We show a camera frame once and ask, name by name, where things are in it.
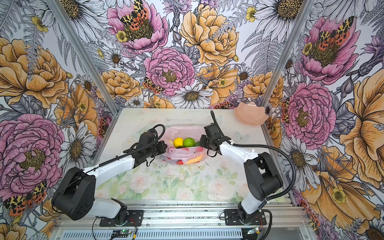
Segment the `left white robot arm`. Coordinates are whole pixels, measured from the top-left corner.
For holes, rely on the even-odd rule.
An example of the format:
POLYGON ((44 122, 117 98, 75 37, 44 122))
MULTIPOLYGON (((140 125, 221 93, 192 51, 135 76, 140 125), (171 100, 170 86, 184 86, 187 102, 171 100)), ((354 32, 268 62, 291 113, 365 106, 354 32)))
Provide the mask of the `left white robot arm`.
POLYGON ((73 167, 67 171, 54 193, 52 206, 73 221, 96 217, 109 219, 115 225, 122 226, 128 220, 127 206, 116 199, 96 197, 96 189, 148 159, 153 160, 164 154, 166 149, 167 145, 156 131, 149 130, 140 136, 138 143, 120 156, 85 169, 73 167))

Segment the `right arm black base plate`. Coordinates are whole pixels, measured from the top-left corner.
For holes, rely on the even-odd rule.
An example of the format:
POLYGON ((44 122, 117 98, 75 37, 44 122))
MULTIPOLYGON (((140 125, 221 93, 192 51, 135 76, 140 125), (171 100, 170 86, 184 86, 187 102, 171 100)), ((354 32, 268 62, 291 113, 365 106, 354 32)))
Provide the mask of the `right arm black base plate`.
POLYGON ((224 221, 226 226, 264 226, 267 224, 264 212, 256 211, 249 215, 238 209, 225 209, 224 221))

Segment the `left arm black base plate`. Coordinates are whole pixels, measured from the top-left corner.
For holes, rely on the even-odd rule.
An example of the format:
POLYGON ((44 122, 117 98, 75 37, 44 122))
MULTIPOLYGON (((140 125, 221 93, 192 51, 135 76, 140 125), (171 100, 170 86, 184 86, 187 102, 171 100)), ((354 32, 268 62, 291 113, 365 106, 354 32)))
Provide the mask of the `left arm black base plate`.
POLYGON ((140 227, 144 218, 143 210, 127 210, 114 219, 101 218, 100 227, 140 227))

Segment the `pink printed plastic bag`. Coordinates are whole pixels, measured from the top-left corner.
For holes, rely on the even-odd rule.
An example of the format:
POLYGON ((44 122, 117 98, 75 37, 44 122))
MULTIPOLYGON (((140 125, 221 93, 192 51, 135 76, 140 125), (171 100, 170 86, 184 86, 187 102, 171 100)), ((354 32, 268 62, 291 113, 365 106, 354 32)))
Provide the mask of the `pink printed plastic bag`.
POLYGON ((199 146, 201 135, 205 134, 203 127, 199 126, 177 126, 167 128, 161 140, 167 144, 167 150, 160 155, 160 159, 173 165, 187 165, 187 160, 205 154, 207 158, 207 149, 199 146), (194 147, 175 148, 173 141, 176 138, 193 138, 196 141, 194 147))

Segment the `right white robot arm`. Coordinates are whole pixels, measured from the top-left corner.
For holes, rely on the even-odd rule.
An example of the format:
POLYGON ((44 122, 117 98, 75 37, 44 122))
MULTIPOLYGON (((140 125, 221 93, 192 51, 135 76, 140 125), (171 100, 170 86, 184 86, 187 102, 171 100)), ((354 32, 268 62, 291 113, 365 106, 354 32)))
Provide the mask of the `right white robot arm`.
POLYGON ((267 152, 258 153, 254 148, 274 151, 278 149, 268 145, 232 143, 215 123, 205 126, 204 130, 205 134, 200 138, 201 147, 244 166, 250 193, 239 203, 238 215, 242 223, 248 224, 267 204, 268 197, 283 186, 282 177, 272 156, 267 152))

